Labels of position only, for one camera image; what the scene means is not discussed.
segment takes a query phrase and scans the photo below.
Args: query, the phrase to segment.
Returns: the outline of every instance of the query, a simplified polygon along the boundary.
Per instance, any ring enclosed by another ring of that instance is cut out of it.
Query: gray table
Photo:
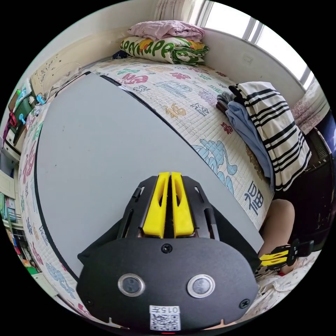
[[[73,273],[77,254],[123,215],[135,188],[159,172],[197,180],[209,201],[258,251],[253,223],[218,177],[171,128],[136,99],[90,74],[50,104],[37,152],[45,225]]]

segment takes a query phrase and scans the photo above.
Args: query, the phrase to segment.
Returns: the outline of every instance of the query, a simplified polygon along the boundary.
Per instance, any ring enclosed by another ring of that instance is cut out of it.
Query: screw
[[[173,250],[173,247],[170,244],[163,244],[161,247],[161,251],[163,253],[170,253]]]
[[[249,299],[245,299],[243,300],[240,304],[239,304],[239,308],[240,309],[245,309],[246,307],[248,307],[250,304],[250,300]]]

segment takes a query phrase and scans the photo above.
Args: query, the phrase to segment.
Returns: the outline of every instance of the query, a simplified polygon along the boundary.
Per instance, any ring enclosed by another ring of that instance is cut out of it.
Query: bed
[[[54,79],[53,85],[48,85],[48,89],[44,88],[43,81],[50,81],[57,69],[54,70],[52,67],[54,62],[42,66],[31,79],[34,92],[45,94],[52,86],[63,87],[66,82],[78,77],[83,71],[90,71],[119,82],[122,89],[129,90],[141,98],[193,147],[218,180],[234,195],[256,229],[260,229],[273,193],[253,153],[232,129],[227,117],[216,108],[217,94],[221,92],[222,87],[234,83],[231,79],[205,65],[191,67],[127,58],[103,60],[83,70],[80,69],[82,65],[80,60],[77,62],[75,58],[72,60],[68,62],[68,74],[66,76],[63,76],[64,73],[62,76],[59,74]],[[102,323],[88,313],[79,299],[76,293],[76,280],[51,248],[36,205],[33,173],[36,146],[44,118],[57,90],[51,92],[48,102],[40,108],[39,115],[29,122],[22,149],[19,188],[24,229],[34,258],[54,289],[79,314]],[[261,279],[258,297],[242,320],[268,310],[285,297],[304,276],[317,256],[318,253],[315,253],[303,260],[295,272],[292,272],[293,274]]]

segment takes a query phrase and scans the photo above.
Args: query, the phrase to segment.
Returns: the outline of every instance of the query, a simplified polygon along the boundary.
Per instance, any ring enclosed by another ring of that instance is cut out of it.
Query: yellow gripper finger
[[[274,253],[274,254],[264,254],[260,257],[262,266],[271,266],[276,264],[282,264],[287,261],[288,250]]]
[[[160,173],[150,202],[143,233],[163,238],[165,232],[169,173]]]
[[[171,173],[171,187],[173,192],[173,223],[174,237],[190,236],[194,233],[193,220],[191,218],[187,195],[184,190],[180,173]]]

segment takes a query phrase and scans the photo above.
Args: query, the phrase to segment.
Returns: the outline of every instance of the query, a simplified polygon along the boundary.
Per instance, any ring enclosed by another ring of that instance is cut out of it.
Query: black and white striped cloth
[[[271,83],[247,82],[229,88],[246,107],[270,156],[275,190],[287,190],[312,155],[287,102]]]

